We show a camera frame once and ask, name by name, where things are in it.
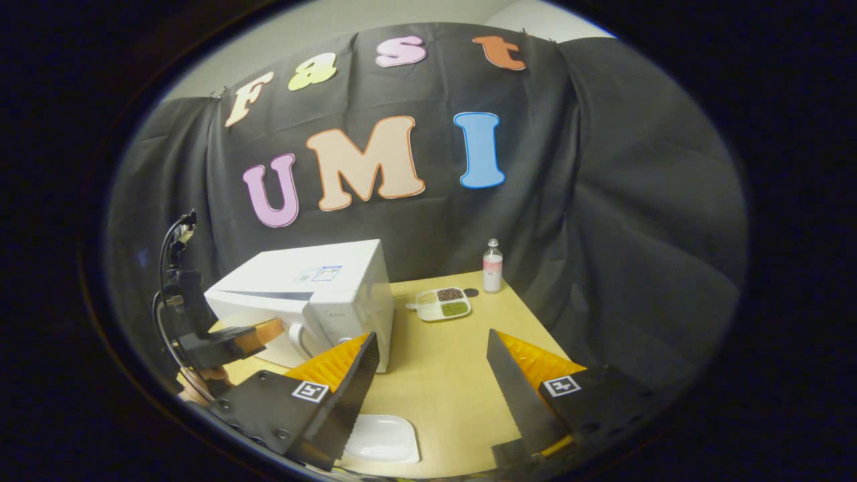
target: table surface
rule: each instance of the table surface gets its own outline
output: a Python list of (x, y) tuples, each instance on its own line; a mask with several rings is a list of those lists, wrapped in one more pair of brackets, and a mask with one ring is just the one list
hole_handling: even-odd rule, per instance
[[(419, 292), (455, 286), (476, 288), (472, 312), (442, 322), (424, 322), (405, 304)], [(360, 413), (396, 415), (417, 434), (415, 464), (367, 461), (344, 454), (337, 467), (388, 477), (432, 478), (496, 467), (491, 446), (520, 437), (486, 359), (488, 330), (497, 329), (568, 359), (514, 290), (482, 290), (482, 271), (392, 283), (393, 337), (387, 373), (377, 373)], [(219, 323), (213, 330), (220, 329)], [(225, 366), (239, 384), (259, 370), (288, 369), (258, 358)]]

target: microwave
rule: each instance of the microwave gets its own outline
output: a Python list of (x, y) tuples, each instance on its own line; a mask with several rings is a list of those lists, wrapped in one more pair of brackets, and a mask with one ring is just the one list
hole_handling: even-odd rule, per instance
[(294, 368), (374, 331), (387, 371), (393, 294), (379, 239), (264, 251), (205, 293), (227, 328), (279, 318), (285, 331), (256, 357)]

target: plastic bottle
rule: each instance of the plastic bottle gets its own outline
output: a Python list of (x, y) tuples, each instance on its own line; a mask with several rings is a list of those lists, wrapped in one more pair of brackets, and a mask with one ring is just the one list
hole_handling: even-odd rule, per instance
[(488, 240), (488, 250), (482, 255), (482, 289), (498, 292), (503, 279), (503, 253), (497, 249), (497, 240)]

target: white wall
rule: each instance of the white wall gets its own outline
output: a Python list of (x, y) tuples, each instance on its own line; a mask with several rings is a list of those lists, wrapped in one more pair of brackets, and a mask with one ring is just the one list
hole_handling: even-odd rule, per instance
[(557, 41), (608, 36), (603, 30), (537, 0), (315, 0), (287, 9), (198, 63), (165, 99), (206, 97), (278, 61), (284, 51), (370, 28), (454, 21), (520, 30)]

